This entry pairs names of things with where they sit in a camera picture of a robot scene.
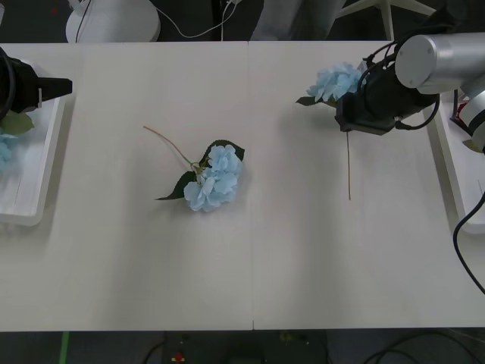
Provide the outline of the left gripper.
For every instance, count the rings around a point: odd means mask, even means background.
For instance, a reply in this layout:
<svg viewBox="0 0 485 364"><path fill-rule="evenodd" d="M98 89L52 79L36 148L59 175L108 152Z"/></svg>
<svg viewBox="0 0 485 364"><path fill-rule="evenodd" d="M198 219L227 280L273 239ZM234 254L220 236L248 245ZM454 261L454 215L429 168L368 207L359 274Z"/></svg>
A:
<svg viewBox="0 0 485 364"><path fill-rule="evenodd" d="M66 78L40 77L30 64L10 58L14 71L15 91L11 110L15 113L30 112L46 102L73 92L73 83Z"/></svg>

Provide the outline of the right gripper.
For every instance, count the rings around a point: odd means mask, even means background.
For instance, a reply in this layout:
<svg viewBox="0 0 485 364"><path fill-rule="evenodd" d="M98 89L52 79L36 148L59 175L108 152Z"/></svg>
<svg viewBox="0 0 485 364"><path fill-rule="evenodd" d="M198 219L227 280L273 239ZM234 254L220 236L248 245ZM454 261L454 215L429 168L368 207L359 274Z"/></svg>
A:
<svg viewBox="0 0 485 364"><path fill-rule="evenodd" d="M336 104L335 120L342 132L359 131L384 135L395 127L392 118L377 118L366 108L364 99L355 93L347 93Z"/></svg>

